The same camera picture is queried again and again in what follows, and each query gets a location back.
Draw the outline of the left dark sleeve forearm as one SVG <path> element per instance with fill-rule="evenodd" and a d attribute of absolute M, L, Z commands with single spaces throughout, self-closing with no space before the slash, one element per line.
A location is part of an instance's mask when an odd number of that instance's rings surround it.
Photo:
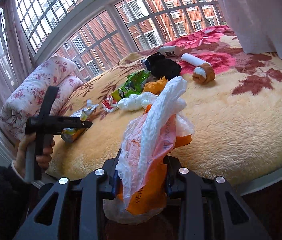
<path fill-rule="evenodd" d="M 38 188 L 25 183 L 11 165 L 0 166 L 0 239 L 13 239 L 24 223 Z"/>

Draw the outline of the left hand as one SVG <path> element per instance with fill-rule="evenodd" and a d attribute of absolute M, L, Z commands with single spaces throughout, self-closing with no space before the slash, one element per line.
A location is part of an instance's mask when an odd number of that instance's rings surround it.
<path fill-rule="evenodd" d="M 12 162 L 12 168 L 18 174 L 20 178 L 25 180 L 25 156 L 27 147 L 30 143 L 34 142 L 36 138 L 36 133 L 31 135 L 25 135 L 21 142 L 18 145 L 17 156 L 16 159 Z M 43 149 L 42 155 L 36 157 L 36 161 L 38 162 L 39 167 L 41 168 L 41 172 L 44 172 L 49 167 L 49 162 L 52 160 L 53 146 L 55 145 L 55 141 L 52 139 L 49 146 Z"/>

